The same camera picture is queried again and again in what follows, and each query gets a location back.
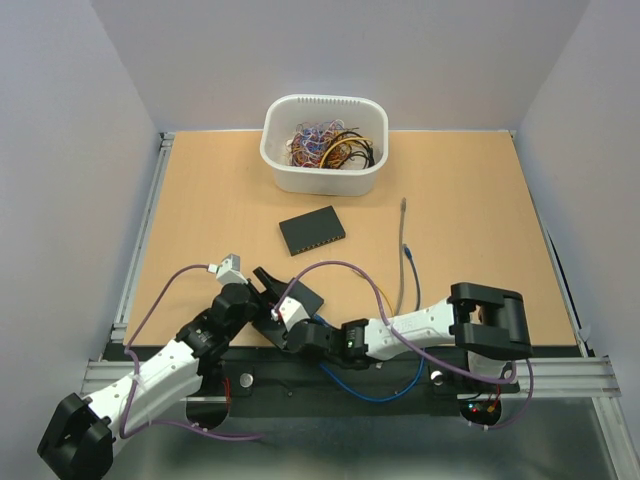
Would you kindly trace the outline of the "black network switch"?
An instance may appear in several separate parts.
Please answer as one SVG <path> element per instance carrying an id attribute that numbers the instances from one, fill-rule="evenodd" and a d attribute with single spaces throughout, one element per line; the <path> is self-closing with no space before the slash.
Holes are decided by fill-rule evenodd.
<path id="1" fill-rule="evenodd" d="M 255 319 L 251 321 L 251 325 L 277 348 L 285 350 L 288 333 L 282 324 L 274 321 L 271 317 L 271 309 L 275 305 L 268 305 L 266 301 L 261 298 L 260 293 L 261 292 L 259 292 L 258 295 L 260 297 L 262 310 Z M 310 318 L 312 318 L 324 304 L 324 299 L 302 282 L 298 282 L 293 287 L 288 297 L 302 303 Z"/>
<path id="2" fill-rule="evenodd" d="M 291 256 L 346 237 L 346 231 L 333 206 L 326 206 L 281 221 L 279 228 Z"/>

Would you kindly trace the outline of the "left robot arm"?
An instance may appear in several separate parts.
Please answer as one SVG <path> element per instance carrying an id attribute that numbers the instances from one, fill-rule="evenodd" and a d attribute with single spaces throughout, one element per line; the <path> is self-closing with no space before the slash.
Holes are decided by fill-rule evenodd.
<path id="1" fill-rule="evenodd" d="M 71 393 L 56 406 L 37 453 L 60 479 L 101 479 L 136 434 L 163 423 L 163 413 L 196 393 L 215 392 L 222 357 L 249 323 L 268 320 L 274 301 L 248 280 L 225 284 L 210 307 L 186 323 L 147 361 L 85 397 Z"/>

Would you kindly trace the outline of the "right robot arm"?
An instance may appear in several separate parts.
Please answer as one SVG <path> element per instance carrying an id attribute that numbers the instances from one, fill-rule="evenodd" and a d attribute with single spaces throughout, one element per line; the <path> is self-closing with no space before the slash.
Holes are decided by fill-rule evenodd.
<path id="1" fill-rule="evenodd" d="M 468 282 L 452 285 L 450 296 L 430 307 L 386 321 L 317 324 L 291 297 L 272 317 L 284 324 L 286 348 L 301 357 L 366 369 L 411 351 L 460 375 L 472 390 L 511 383 L 505 365 L 533 355 L 522 295 Z"/>

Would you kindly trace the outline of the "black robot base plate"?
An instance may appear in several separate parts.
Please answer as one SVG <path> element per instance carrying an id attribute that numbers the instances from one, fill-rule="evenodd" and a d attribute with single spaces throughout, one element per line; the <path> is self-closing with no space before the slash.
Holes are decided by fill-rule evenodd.
<path id="1" fill-rule="evenodd" d="M 519 390 L 517 384 L 499 387 L 460 376 L 415 353 L 347 370 L 274 347 L 233 347 L 220 378 L 187 399 L 186 415 L 205 427 L 230 418 L 458 416 L 463 399 Z"/>

